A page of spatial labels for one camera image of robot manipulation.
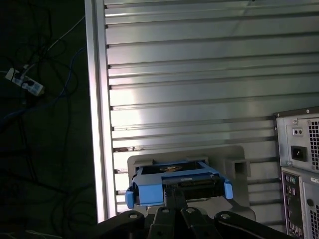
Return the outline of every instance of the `black cable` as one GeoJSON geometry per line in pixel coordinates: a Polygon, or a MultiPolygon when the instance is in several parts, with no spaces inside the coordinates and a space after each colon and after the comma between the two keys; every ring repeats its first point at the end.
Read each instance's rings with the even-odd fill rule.
{"type": "MultiPolygon", "coordinates": [[[[18,119],[18,126],[19,126],[19,131],[20,131],[20,137],[21,137],[22,144],[23,144],[23,146],[25,146],[24,137],[23,137],[23,134],[22,134],[21,118],[18,119]]],[[[27,156],[26,156],[26,163],[27,163],[27,166],[28,166],[28,169],[29,169],[29,174],[30,174],[32,180],[35,180],[35,177],[34,177],[34,174],[33,174],[33,168],[31,166],[29,158],[27,156]]]]}
{"type": "Polygon", "coordinates": [[[32,156],[31,156],[31,148],[28,144],[28,141],[27,141],[27,136],[26,136],[26,131],[25,131],[25,127],[24,127],[24,122],[23,122],[23,118],[22,116],[20,117],[20,119],[18,120],[18,123],[20,125],[20,133],[21,133],[21,138],[22,138],[22,143],[24,144],[25,148],[26,148],[26,161],[29,165],[29,170],[30,170],[30,175],[32,177],[33,180],[35,180],[36,182],[38,182],[38,176],[36,174],[36,171],[35,171],[35,167],[34,167],[34,164],[33,164],[33,160],[32,160],[32,156]]]}
{"type": "Polygon", "coordinates": [[[78,198],[78,196],[84,192],[87,189],[94,188],[94,182],[89,183],[83,187],[79,187],[75,190],[73,190],[71,193],[69,193],[67,196],[60,199],[57,204],[54,206],[51,214],[50,214],[50,221],[52,224],[52,227],[54,228],[55,233],[58,235],[61,235],[62,237],[65,236],[65,220],[68,218],[68,210],[71,205],[75,203],[75,200],[78,198]],[[59,230],[56,222],[55,222],[55,213],[59,206],[62,205],[62,219],[61,219],[61,230],[59,230]]]}

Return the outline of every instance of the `metal wall panel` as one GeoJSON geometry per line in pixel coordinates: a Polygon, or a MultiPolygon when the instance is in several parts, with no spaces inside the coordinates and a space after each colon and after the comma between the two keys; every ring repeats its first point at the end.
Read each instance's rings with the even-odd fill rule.
{"type": "Polygon", "coordinates": [[[92,76],[105,105],[93,125],[107,216],[127,209],[130,156],[237,145],[251,162],[257,220],[281,230],[271,114],[318,105],[319,0],[92,1],[105,36],[94,66],[108,66],[92,76]]]}

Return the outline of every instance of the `ventilation grille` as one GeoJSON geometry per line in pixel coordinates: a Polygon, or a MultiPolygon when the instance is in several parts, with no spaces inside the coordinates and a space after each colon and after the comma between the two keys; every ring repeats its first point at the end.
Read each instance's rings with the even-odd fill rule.
{"type": "Polygon", "coordinates": [[[319,122],[311,122],[309,126],[309,139],[312,164],[315,170],[319,170],[319,122]]]}
{"type": "Polygon", "coordinates": [[[316,205],[316,211],[310,210],[311,232],[313,239],[319,239],[319,206],[316,205]]]}

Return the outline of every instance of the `dark background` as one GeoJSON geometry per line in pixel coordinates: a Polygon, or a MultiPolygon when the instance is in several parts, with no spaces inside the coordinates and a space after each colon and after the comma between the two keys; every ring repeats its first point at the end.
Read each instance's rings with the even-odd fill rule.
{"type": "MultiPolygon", "coordinates": [[[[12,67],[6,57],[13,61],[16,68],[21,69],[39,45],[38,34],[49,37],[47,10],[51,14],[53,32],[52,39],[47,40],[47,44],[53,43],[85,14],[83,0],[2,0],[0,5],[1,71],[8,71],[12,67]]],[[[28,98],[28,104],[36,101],[35,104],[40,106],[55,99],[63,89],[61,79],[65,82],[69,72],[63,64],[69,65],[75,52],[85,44],[85,21],[82,21],[50,51],[49,55],[55,61],[60,79],[50,65],[50,59],[43,59],[41,64],[27,73],[27,76],[46,87],[41,98],[28,98]]],[[[3,155],[8,150],[17,152],[25,148],[25,144],[21,142],[18,120],[14,120],[0,133],[0,233],[16,232],[17,234],[12,234],[15,237],[22,234],[25,238],[41,238],[33,234],[24,235],[25,230],[35,230],[65,236],[71,231],[84,230],[95,221],[86,57],[85,49],[74,63],[73,70],[78,76],[75,93],[70,97],[60,98],[48,107],[26,112],[21,117],[29,145],[28,156],[33,161],[38,181],[61,188],[68,192],[68,196],[8,176],[9,171],[30,178],[26,154],[3,155]]],[[[3,128],[4,116],[26,107],[23,103],[26,94],[19,86],[5,79],[4,73],[0,74],[0,116],[3,128]]],[[[76,79],[72,75],[67,89],[72,91],[75,88],[76,79]]]]}

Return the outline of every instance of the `power socket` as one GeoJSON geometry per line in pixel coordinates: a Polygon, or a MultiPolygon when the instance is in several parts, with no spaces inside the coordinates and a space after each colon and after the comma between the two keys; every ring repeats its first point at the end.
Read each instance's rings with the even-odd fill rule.
{"type": "Polygon", "coordinates": [[[18,79],[18,78],[13,76],[14,73],[17,74],[20,72],[18,70],[14,70],[14,68],[11,68],[5,77],[8,80],[10,80],[11,82],[15,83],[16,85],[22,87],[23,89],[28,90],[31,94],[33,94],[35,96],[39,96],[39,95],[42,95],[44,93],[45,87],[42,84],[36,82],[35,80],[31,79],[28,76],[24,76],[23,79],[18,79]],[[34,84],[29,85],[27,83],[24,83],[26,81],[32,81],[32,82],[34,82],[34,84]]]}

